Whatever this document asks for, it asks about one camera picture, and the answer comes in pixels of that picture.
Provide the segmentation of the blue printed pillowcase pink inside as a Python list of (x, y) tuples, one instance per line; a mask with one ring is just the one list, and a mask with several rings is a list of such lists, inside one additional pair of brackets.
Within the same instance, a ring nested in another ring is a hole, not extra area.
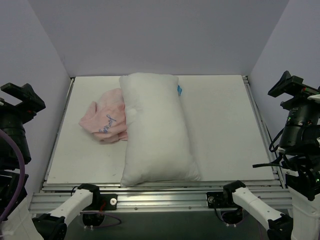
[(105, 92), (79, 125), (99, 141), (126, 140), (130, 148), (188, 146), (189, 137), (175, 82), (134, 84)]

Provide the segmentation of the white pillow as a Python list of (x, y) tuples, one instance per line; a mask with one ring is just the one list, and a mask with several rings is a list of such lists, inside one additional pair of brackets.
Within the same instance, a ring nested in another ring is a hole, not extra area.
[(119, 85), (128, 136), (120, 185), (198, 181), (178, 77), (138, 72), (121, 76)]

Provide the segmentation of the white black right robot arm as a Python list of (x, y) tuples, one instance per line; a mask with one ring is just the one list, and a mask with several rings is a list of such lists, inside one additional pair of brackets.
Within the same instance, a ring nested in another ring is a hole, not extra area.
[(242, 181), (223, 187), (220, 218), (228, 222), (237, 212), (247, 213), (266, 230), (270, 240), (317, 240), (320, 237), (320, 90), (284, 71), (268, 91), (289, 99), (280, 106), (288, 115), (284, 127), (269, 144), (275, 159), (266, 164), (277, 168), (284, 179), (281, 202), (252, 192)]

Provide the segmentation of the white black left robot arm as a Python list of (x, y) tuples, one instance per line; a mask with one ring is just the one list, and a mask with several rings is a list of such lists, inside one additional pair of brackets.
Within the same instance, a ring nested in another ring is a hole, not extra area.
[(81, 184), (56, 209), (32, 217), (28, 210), (25, 184), (26, 165), (31, 161), (24, 124), (45, 109), (45, 102), (26, 83), (7, 83), (1, 91), (21, 102), (0, 100), (0, 238), (2, 240), (63, 240), (68, 225), (85, 209), (100, 206), (98, 186)]

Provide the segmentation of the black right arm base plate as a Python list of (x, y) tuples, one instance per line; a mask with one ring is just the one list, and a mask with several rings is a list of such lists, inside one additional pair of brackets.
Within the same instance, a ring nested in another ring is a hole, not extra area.
[(236, 209), (239, 206), (230, 202), (222, 191), (206, 193), (207, 206), (209, 209)]

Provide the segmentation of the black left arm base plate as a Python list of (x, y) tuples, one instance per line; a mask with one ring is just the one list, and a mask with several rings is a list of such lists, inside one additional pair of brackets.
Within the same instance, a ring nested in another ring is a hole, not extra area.
[(93, 194), (92, 202), (84, 211), (115, 211), (118, 204), (118, 195), (114, 193)]

